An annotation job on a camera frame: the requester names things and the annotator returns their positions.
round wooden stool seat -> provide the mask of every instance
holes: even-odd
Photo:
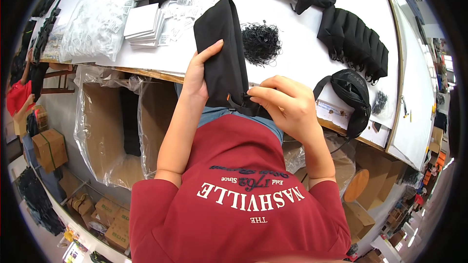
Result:
[[[362,191],[364,191],[367,182],[369,182],[369,171],[366,169],[359,170],[348,184],[348,188],[346,188],[343,195],[343,200],[345,202],[353,202],[356,200],[356,198],[361,195]]]

tangle of black strings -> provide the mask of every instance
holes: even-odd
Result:
[[[256,66],[272,63],[281,51],[278,27],[275,25],[248,24],[242,30],[244,56]]]

red t-shirt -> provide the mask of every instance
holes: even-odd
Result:
[[[418,203],[419,205],[423,205],[424,204],[423,197],[419,194],[416,194],[414,197],[414,202]]]
[[[132,187],[133,262],[254,262],[255,255],[345,258],[351,244],[338,186],[309,193],[285,171],[278,138],[225,115],[197,129],[180,189]]]
[[[21,110],[30,94],[31,80],[28,81],[25,85],[22,85],[21,81],[18,81],[17,83],[11,86],[10,91],[7,92],[7,110],[10,113],[11,117],[13,117],[15,112]],[[26,111],[32,108],[34,105],[35,103],[30,104]]]

blue jeans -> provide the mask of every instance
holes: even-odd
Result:
[[[177,97],[179,97],[180,92],[182,91],[182,85],[181,84],[175,84],[175,90],[177,92]],[[205,125],[208,122],[211,122],[211,121],[213,121],[215,119],[218,119],[221,116],[227,115],[227,114],[237,115],[237,116],[240,116],[240,117],[255,121],[255,122],[259,123],[259,124],[262,124],[262,125],[266,126],[271,132],[273,132],[273,134],[275,134],[276,137],[278,137],[279,143],[281,145],[283,145],[283,131],[281,129],[279,129],[275,125],[275,122],[273,122],[272,120],[262,118],[262,117],[258,117],[258,116],[256,116],[256,117],[246,116],[246,115],[243,115],[243,114],[241,114],[239,112],[232,112],[228,108],[225,108],[225,107],[214,107],[214,108],[205,107],[205,108],[203,108],[203,112],[202,112],[202,115],[200,117],[200,122],[198,123],[197,128],[199,128],[200,126]]]

stack of white cards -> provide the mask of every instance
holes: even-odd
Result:
[[[164,25],[164,14],[157,3],[130,10],[124,36],[132,49],[157,47]]]

